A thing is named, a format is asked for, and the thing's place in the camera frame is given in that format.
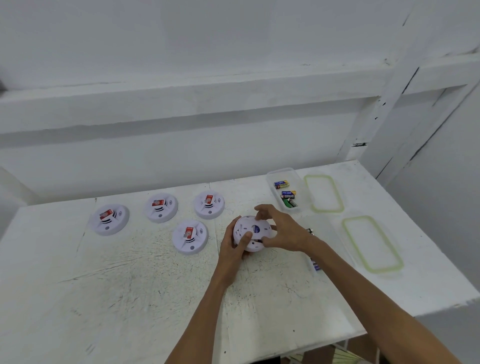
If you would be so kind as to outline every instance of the white horizontal beam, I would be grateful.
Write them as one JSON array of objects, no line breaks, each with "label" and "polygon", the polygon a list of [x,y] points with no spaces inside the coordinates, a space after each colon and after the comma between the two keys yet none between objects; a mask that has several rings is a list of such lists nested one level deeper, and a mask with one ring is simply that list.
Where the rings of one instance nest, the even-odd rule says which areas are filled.
[{"label": "white horizontal beam", "polygon": [[392,67],[304,65],[226,76],[162,78],[5,92],[0,134],[379,95]]},{"label": "white horizontal beam", "polygon": [[478,69],[480,69],[478,53],[425,60],[404,94],[467,85]]}]

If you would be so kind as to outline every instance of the smoke detector back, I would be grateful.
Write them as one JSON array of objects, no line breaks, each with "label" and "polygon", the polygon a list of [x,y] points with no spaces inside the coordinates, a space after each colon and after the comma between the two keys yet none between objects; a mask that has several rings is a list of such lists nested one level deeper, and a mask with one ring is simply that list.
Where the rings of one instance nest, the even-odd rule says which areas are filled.
[{"label": "smoke detector back", "polygon": [[130,213],[126,206],[103,205],[88,220],[88,227],[98,235],[113,235],[127,225]]},{"label": "smoke detector back", "polygon": [[186,255],[197,254],[207,244],[208,230],[204,224],[197,220],[185,220],[173,231],[172,241],[180,253]]},{"label": "smoke detector back", "polygon": [[218,192],[210,190],[198,194],[193,205],[199,217],[210,220],[222,214],[225,208],[225,199]]},{"label": "smoke detector back", "polygon": [[272,227],[267,220],[255,220],[255,216],[243,216],[238,219],[233,228],[233,242],[238,245],[241,237],[247,232],[252,232],[252,239],[245,249],[247,252],[258,252],[264,248],[262,238],[272,237]]},{"label": "smoke detector back", "polygon": [[166,193],[156,194],[148,199],[144,213],[152,222],[165,222],[175,216],[179,209],[177,199]]}]

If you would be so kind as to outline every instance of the white table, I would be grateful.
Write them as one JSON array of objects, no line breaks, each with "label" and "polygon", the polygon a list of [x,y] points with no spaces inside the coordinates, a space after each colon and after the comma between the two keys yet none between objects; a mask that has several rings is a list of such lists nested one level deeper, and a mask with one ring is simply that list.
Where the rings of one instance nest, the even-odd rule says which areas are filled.
[{"label": "white table", "polygon": [[[331,175],[346,211],[371,215],[395,237],[405,262],[385,278],[357,270],[414,316],[480,297],[437,246],[359,162],[298,171]],[[197,255],[174,249],[171,231],[196,218],[193,197],[212,188],[223,214],[204,220],[210,237]],[[157,225],[143,216],[149,195],[120,194],[22,207],[0,242],[0,362],[162,363],[186,328],[215,268],[217,245],[237,215],[276,201],[264,176],[167,188],[176,216]],[[89,215],[108,203],[130,209],[127,226],[100,237]],[[229,288],[217,324],[214,362],[249,363],[364,333],[346,301],[302,253],[264,249],[249,257]]]}]

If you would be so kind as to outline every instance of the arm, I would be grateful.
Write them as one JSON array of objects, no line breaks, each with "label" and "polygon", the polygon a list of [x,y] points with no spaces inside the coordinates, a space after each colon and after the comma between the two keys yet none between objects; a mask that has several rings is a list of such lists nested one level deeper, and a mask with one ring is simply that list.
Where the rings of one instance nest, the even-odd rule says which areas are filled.
[{"label": "arm", "polygon": [[165,364],[211,364],[216,322],[223,295],[235,280],[243,252],[252,238],[251,232],[245,233],[239,245],[234,246],[233,227],[239,218],[240,216],[228,225],[220,245],[218,263],[210,284]]},{"label": "arm", "polygon": [[273,218],[274,238],[266,247],[301,251],[313,258],[335,284],[353,312],[392,364],[460,364],[460,361],[420,322],[402,310],[325,242],[310,235],[293,218],[272,205],[259,205],[257,219]]}]

